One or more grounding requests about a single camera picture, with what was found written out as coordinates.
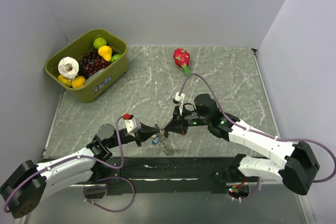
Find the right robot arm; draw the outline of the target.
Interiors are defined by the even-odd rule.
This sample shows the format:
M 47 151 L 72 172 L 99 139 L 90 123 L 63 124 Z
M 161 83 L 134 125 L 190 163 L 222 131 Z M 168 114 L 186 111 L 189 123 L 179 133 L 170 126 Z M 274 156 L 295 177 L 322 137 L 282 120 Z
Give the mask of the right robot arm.
M 223 115 L 209 94 L 194 99 L 193 110 L 186 108 L 185 95 L 176 93 L 173 117 L 164 128 L 169 133 L 185 135 L 189 127 L 206 126 L 217 138 L 242 145 L 262 155 L 253 158 L 239 154 L 229 166 L 229 175 L 235 181 L 245 177 L 259 177 L 282 182 L 298 195 L 306 195 L 319 171 L 318 161 L 310 145 L 304 141 L 281 142 L 258 132 L 239 118 Z

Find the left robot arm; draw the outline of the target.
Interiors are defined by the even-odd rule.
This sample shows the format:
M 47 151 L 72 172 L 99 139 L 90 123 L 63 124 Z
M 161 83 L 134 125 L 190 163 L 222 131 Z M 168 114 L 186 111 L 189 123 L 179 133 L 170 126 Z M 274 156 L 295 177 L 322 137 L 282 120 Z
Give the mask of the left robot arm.
M 19 219 L 32 212 L 46 197 L 73 184 L 90 181 L 98 183 L 103 179 L 102 166 L 119 170 L 124 165 L 110 165 L 110 149 L 123 144 L 142 142 L 159 133 L 158 126 L 150 127 L 142 123 L 118 129 L 111 124 L 100 127 L 93 140 L 86 147 L 65 157 L 35 164 L 28 160 L 21 163 L 1 185 L 1 196 L 5 202 L 4 212 Z

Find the metal key organizer disc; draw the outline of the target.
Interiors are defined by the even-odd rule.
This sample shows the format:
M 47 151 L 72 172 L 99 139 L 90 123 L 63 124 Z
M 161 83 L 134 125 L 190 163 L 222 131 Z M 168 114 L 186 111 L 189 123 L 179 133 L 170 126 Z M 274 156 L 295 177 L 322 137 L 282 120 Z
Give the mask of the metal key organizer disc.
M 154 127 L 159 129 L 159 132 L 152 136 L 152 144 L 157 145 L 161 149 L 161 151 L 168 156 L 170 154 L 170 146 L 166 141 L 166 138 L 164 136 L 164 130 L 160 127 L 160 123 L 158 120 L 154 121 Z

